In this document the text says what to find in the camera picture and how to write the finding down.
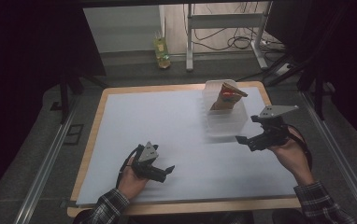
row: white board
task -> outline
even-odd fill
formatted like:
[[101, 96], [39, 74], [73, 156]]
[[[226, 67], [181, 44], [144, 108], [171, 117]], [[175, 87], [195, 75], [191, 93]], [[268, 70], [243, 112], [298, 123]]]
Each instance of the white board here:
[[[241, 88], [247, 114], [264, 102], [257, 88]], [[293, 176], [269, 150], [251, 152], [235, 137], [207, 136], [201, 91], [109, 95], [77, 204], [96, 203], [115, 187], [118, 172], [138, 144], [159, 145], [154, 166], [176, 165], [164, 183], [149, 181], [134, 202], [177, 202], [294, 195]], [[241, 135], [263, 132], [248, 119]]]

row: gray floor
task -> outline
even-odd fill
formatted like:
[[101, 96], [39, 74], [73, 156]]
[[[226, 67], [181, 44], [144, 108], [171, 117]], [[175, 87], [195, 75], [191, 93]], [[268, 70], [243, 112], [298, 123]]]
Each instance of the gray floor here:
[[[185, 71], [183, 57], [172, 58], [172, 67], [160, 70], [151, 53], [127, 55], [104, 55], [106, 77], [99, 77], [111, 87], [149, 86], [167, 84], [205, 83], [211, 79], [238, 79], [260, 72], [251, 53], [214, 54], [196, 56], [194, 71]], [[260, 80], [250, 77], [247, 80]], [[323, 141], [321, 134], [307, 111], [304, 99], [295, 87], [298, 77], [283, 81], [277, 87], [267, 88], [274, 105], [299, 105], [298, 112], [286, 116], [285, 120], [299, 128], [305, 136], [314, 157], [314, 175], [329, 189], [336, 201], [357, 220], [357, 199], [341, 174], [336, 161]], [[36, 203], [29, 223], [71, 223], [66, 214], [77, 171], [87, 144], [93, 118], [102, 90], [88, 80], [82, 79], [85, 92], [71, 124], [83, 124], [84, 129], [77, 145], [64, 144], [54, 163], [45, 188]], [[15, 161], [0, 181], [0, 223], [12, 223], [21, 208], [36, 173], [58, 132], [61, 114], [50, 111], [53, 102], [60, 101], [57, 87], [45, 92], [44, 106], [38, 119], [21, 147]], [[328, 97], [324, 99], [326, 123], [334, 134], [342, 153], [357, 174], [357, 132], [337, 111]], [[65, 142], [73, 139], [66, 137]], [[256, 223], [271, 223], [271, 211], [255, 211]]]

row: sleeve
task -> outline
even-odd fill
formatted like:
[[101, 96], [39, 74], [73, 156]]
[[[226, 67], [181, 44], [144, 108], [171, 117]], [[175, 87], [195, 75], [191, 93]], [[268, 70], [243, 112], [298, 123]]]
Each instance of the sleeve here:
[[129, 201], [117, 189], [112, 189], [99, 198], [95, 208], [81, 224], [112, 224], [118, 221]]
[[294, 191], [310, 223], [355, 223], [353, 217], [334, 202], [320, 181], [297, 186]]

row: wooden table edge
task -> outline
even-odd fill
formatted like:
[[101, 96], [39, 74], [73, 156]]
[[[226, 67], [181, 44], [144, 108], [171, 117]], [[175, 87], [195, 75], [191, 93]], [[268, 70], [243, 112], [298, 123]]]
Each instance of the wooden table edge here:
[[[263, 85], [263, 83], [259, 82], [259, 81], [251, 81], [251, 82], [238, 82], [236, 83], [237, 86], [239, 88], [248, 88], [248, 87], [256, 87], [258, 88], [263, 101], [266, 105], [271, 105], [271, 102], [269, 100], [269, 97], [267, 95], [267, 92], [265, 90], [265, 87]], [[82, 158], [82, 162], [81, 165], [79, 167], [79, 173], [77, 175], [77, 180], [76, 183], [73, 187], [73, 191], [71, 194], [71, 198], [70, 201], [75, 202], [79, 196], [79, 191], [80, 191], [80, 187], [82, 186], [82, 183], [85, 179], [85, 175], [88, 171], [88, 167], [89, 167], [89, 161], [91, 160], [91, 156], [93, 153], [93, 148], [94, 148], [94, 144], [96, 141], [96, 136], [98, 133], [98, 129], [100, 127], [100, 123], [101, 123], [101, 118], [103, 117], [103, 113], [105, 110], [105, 106], [106, 106], [106, 101], [107, 98], [110, 94], [125, 94], [125, 93], [139, 93], [139, 92], [156, 92], [156, 91], [191, 91], [191, 90], [203, 90], [205, 88], [205, 84], [185, 84], [185, 85], [166, 85], [166, 86], [144, 86], [144, 87], [124, 87], [124, 88], [108, 88], [105, 89], [102, 93], [101, 99], [100, 99], [100, 103], [99, 106], [97, 107], [97, 111], [96, 111], [96, 115], [94, 116], [94, 120], [93, 120], [93, 125], [91, 128], [91, 133], [89, 134], [89, 139], [88, 139], [88, 143], [86, 145], [85, 148], [85, 152]], [[182, 210], [182, 211], [186, 211], [186, 212], [191, 212], [194, 211], [193, 208], [197, 207], [196, 210], [199, 210], [198, 212], [205, 212], [203, 211], [201, 208], [198, 208], [199, 206], [197, 204], [200, 205], [207, 205], [208, 208], [210, 208], [210, 206], [214, 207], [216, 209], [216, 207], [218, 207], [219, 209], [222, 209], [222, 211], [234, 211], [234, 210], [224, 210], [226, 207], [230, 207], [227, 206], [229, 204], [227, 203], [232, 203], [232, 204], [236, 204], [238, 210], [254, 210], [257, 209], [257, 206], [252, 207], [252, 209], [250, 209], [250, 204], [257, 204], [257, 202], [268, 202], [271, 204], [279, 204], [279, 201], [283, 202], [282, 200], [284, 200], [285, 202], [285, 207], [299, 207], [299, 202], [297, 200], [297, 198], [295, 197], [295, 195], [293, 195], [293, 197], [291, 199], [269, 199], [269, 200], [244, 200], [244, 201], [233, 201], [233, 202], [212, 202], [212, 203], [170, 203], [170, 204], [148, 204], [147, 210], [151, 211], [151, 213], [146, 213], [143, 214], [138, 214], [138, 211], [142, 211], [141, 209], [145, 208], [145, 205], [137, 205], [137, 204], [133, 204], [130, 205], [125, 212], [125, 215], [151, 215], [151, 214], [169, 214], [166, 213], [166, 209], [162, 209], [163, 207], [167, 206], [167, 207], [173, 207], [171, 212], [174, 212], [175, 210]], [[181, 208], [181, 207], [192, 207], [192, 209], [190, 210], [186, 210], [185, 208]], [[82, 210], [85, 210], [86, 208], [77, 208], [77, 207], [67, 207], [67, 214], [70, 217], [75, 217], [77, 215], [77, 213], [79, 213]], [[160, 213], [155, 213], [155, 209], [159, 209]]]

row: human hand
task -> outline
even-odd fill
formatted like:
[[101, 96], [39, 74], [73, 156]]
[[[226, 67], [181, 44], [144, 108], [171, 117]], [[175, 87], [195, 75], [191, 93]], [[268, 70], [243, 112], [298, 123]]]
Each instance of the human hand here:
[[[301, 134], [294, 128], [289, 127], [289, 131], [304, 141]], [[270, 147], [269, 149], [275, 153], [278, 161], [294, 175], [298, 185], [310, 185], [315, 182], [307, 164], [307, 157], [304, 150], [294, 140], [290, 139], [283, 146]]]
[[133, 171], [132, 164], [133, 157], [128, 161], [127, 166], [122, 172], [121, 182], [118, 190], [128, 199], [131, 200], [137, 196], [149, 181], [146, 178], [139, 178]]

